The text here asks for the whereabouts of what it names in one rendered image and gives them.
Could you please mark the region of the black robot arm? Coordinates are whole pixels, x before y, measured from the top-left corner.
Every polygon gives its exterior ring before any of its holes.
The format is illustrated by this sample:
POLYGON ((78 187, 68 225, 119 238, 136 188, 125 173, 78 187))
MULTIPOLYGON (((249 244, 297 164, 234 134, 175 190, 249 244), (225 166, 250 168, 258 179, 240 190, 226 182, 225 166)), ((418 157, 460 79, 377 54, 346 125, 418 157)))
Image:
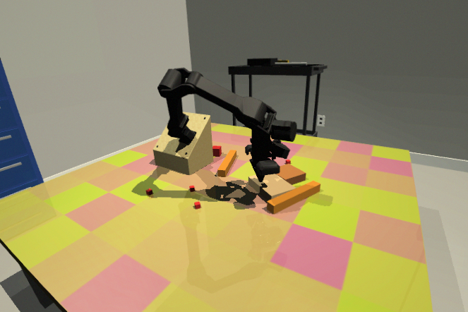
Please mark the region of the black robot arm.
POLYGON ((189 145, 197 134, 186 126, 189 118, 182 112, 181 103, 182 97, 197 94, 233 113, 239 122, 251 129, 252 138, 274 139, 270 145, 272 160, 276 157, 287 159, 290 149, 281 140, 295 140, 297 123, 277 120, 277 112, 263 101, 239 96, 184 67, 169 69, 157 89, 161 97, 167 99, 170 115, 167 135, 179 138, 179 142, 189 145))

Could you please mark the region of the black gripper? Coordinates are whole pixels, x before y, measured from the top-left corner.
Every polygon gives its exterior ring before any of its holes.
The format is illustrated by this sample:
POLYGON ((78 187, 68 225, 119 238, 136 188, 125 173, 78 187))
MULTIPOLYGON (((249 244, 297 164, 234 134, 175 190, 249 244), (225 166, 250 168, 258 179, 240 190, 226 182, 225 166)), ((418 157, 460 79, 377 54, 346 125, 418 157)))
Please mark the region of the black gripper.
POLYGON ((245 147, 245 153, 248 155, 250 152, 252 156, 250 162, 259 182, 263 182, 265 175, 279 174, 280 166, 269 158, 272 157, 270 152, 271 139, 257 140, 251 137, 250 142, 252 145, 245 147))

